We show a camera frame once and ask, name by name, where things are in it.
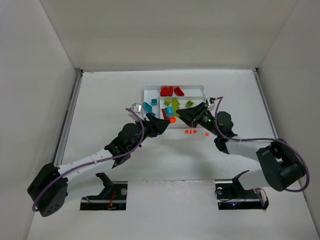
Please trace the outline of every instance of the white tray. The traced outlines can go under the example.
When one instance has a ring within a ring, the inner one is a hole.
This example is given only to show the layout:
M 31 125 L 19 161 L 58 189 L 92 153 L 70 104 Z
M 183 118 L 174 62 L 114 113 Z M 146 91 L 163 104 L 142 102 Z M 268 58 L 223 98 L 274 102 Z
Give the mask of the white tray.
M 193 106 L 197 106 L 202 102 L 206 101 L 206 95 L 204 92 L 204 86 L 202 85 L 167 85 L 167 87 L 172 86 L 173 88 L 179 87 L 184 96 L 177 96 L 173 93 L 173 96 L 160 96 L 160 91 L 165 85 L 146 85 L 143 89 L 143 101 L 151 105 L 151 99 L 156 99 L 158 104 L 157 106 L 152 106 L 152 112 L 159 119 L 164 119 L 161 109 L 166 108 L 165 99 L 178 99 L 180 103 L 180 109 L 186 109 L 186 103 L 191 100 L 194 102 Z M 143 117 L 146 117 L 147 112 L 143 109 Z M 168 128 L 183 128 L 188 129 L 189 127 L 176 117 L 176 122 L 171 123 Z

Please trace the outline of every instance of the red block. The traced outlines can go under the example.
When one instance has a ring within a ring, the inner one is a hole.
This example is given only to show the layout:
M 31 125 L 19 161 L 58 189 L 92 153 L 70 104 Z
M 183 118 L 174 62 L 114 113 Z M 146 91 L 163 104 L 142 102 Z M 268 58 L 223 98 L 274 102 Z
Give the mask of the red block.
M 167 117 L 167 115 L 166 115 L 165 109 L 162 108 L 161 111 L 162 111 L 162 114 L 163 114 L 163 119 L 164 120 L 170 120 L 170 117 Z
M 166 97 L 166 96 L 168 96 L 168 93 L 169 93 L 169 88 L 167 86 L 164 86 L 161 89 L 160 96 L 161 97 Z
M 172 97 L 174 94 L 174 87 L 173 86 L 170 86 L 169 87 L 169 97 Z
M 174 93 L 179 97 L 183 97 L 185 95 L 184 92 L 178 86 L 174 89 Z

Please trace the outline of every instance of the teal block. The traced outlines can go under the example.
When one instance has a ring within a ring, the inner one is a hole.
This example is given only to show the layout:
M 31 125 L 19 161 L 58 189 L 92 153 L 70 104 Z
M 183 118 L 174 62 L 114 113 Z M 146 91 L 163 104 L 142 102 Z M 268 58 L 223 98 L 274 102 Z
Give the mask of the teal block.
M 146 103 L 145 101 L 142 103 L 142 107 L 143 109 L 148 112 L 151 113 L 152 112 L 152 106 L 150 106 L 148 103 Z
M 156 98 L 155 99 L 151 99 L 151 105 L 152 106 L 157 106 L 158 105 L 158 101 L 157 101 Z
M 175 116 L 174 109 L 172 108 L 172 106 L 167 106 L 164 109 L 164 112 L 168 118 L 173 118 Z

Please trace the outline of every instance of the white panel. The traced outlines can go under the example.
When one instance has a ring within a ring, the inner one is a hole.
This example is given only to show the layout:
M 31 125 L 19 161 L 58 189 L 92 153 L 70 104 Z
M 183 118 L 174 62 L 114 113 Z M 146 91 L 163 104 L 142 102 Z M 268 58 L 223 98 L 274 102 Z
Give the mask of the white panel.
M 221 111 L 231 114 L 234 132 L 243 137 L 273 137 L 267 113 L 251 70 L 168 70 L 85 72 L 74 110 L 63 163 L 97 152 L 127 123 L 125 108 L 141 103 L 145 85 L 203 85 L 207 97 L 224 96 Z M 214 135 L 167 129 L 148 138 L 123 165 L 107 171 L 113 181 L 199 180 L 232 178 L 260 169 L 258 162 L 218 151 Z
M 297 0 L 41 0 L 73 65 L 260 66 Z
M 259 75 L 279 137 L 310 169 L 307 202 L 320 230 L 320 1 L 299 0 Z
M 265 190 L 267 211 L 218 210 L 215 183 L 133 181 L 126 211 L 77 211 L 70 202 L 36 214 L 28 240 L 318 240 L 301 193 Z
M 75 71 L 39 0 L 5 2 L 0 3 L 0 238 L 21 240 L 33 217 L 27 187 L 52 160 Z

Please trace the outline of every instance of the green block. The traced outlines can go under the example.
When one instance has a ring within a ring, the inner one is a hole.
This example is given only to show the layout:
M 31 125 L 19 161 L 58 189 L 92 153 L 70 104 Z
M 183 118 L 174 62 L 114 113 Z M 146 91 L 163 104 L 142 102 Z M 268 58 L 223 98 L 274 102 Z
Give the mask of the green block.
M 172 100 L 171 105 L 172 105 L 172 108 L 173 108 L 174 115 L 175 115 L 176 117 L 180 117 L 180 115 L 179 115 L 178 113 L 176 113 L 176 111 L 180 108 L 180 106 L 179 106 L 180 103 Z
M 189 100 L 189 101 L 186 103 L 185 106 L 186 106 L 187 108 L 191 108 L 194 104 L 195 104 L 195 103 L 194 103 L 193 101 Z
M 164 105 L 170 106 L 170 104 L 171 104 L 170 99 L 166 98 L 166 99 L 164 100 Z

